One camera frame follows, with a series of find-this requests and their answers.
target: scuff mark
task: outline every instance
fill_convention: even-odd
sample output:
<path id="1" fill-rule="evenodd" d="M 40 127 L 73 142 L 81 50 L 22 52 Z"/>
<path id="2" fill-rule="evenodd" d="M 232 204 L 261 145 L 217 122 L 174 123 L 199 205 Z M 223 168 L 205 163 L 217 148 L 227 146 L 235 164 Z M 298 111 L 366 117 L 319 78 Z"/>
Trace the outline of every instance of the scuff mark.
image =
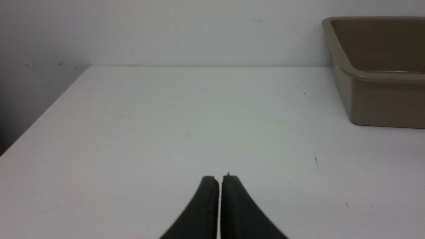
<path id="1" fill-rule="evenodd" d="M 44 213 L 50 213 L 50 212 L 56 211 L 58 209 L 60 209 L 60 207 L 49 208 L 49 209 L 45 210 Z"/>
<path id="2" fill-rule="evenodd" d="M 133 118 L 133 119 L 134 119 L 134 116 L 129 115 L 129 114 L 121 115 L 121 116 L 117 116 L 117 118 L 118 118 L 118 119 L 119 119 L 119 118 L 123 118 L 123 117 L 131 117 L 131 118 Z"/>

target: white table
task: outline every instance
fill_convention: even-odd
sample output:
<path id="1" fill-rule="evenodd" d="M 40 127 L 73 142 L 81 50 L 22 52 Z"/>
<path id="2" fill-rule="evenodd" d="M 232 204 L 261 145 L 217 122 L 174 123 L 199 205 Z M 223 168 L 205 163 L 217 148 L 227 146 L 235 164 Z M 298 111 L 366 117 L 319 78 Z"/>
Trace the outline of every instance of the white table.
<path id="1" fill-rule="evenodd" d="M 329 68 L 90 67 L 0 163 L 2 239 L 156 239 L 229 171 L 291 239 L 425 237 L 425 131 L 351 124 Z"/>

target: white wall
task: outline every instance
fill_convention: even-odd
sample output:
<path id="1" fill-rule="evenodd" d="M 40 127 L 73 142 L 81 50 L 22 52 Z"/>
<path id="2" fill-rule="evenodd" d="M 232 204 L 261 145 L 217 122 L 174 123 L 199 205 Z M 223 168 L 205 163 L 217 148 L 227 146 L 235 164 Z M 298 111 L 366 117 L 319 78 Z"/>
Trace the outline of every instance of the white wall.
<path id="1" fill-rule="evenodd" d="M 17 139 L 75 66 L 328 65 L 320 22 L 353 15 L 424 16 L 425 1 L 0 0 L 0 124 Z"/>

